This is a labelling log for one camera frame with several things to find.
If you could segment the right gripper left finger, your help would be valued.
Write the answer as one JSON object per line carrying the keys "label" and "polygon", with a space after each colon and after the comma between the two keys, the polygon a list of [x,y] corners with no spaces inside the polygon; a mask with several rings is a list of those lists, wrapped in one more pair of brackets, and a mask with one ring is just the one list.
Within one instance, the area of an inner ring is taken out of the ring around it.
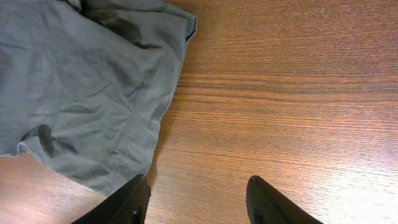
{"label": "right gripper left finger", "polygon": [[72,224],[145,224],[150,196],[146,176],[136,175]]}

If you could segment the grey shorts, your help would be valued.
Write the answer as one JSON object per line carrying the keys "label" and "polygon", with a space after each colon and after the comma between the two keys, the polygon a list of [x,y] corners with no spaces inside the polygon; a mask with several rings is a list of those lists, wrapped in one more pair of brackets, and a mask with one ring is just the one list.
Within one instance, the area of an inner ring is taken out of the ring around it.
{"label": "grey shorts", "polygon": [[2,1],[1,155],[104,195],[146,174],[196,31],[165,1]]}

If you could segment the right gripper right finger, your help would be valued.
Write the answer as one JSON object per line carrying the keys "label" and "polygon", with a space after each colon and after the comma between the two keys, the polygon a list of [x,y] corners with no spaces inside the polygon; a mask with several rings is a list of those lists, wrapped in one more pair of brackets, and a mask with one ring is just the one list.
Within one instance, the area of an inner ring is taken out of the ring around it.
{"label": "right gripper right finger", "polygon": [[258,175],[248,180],[246,207],[251,224],[322,224]]}

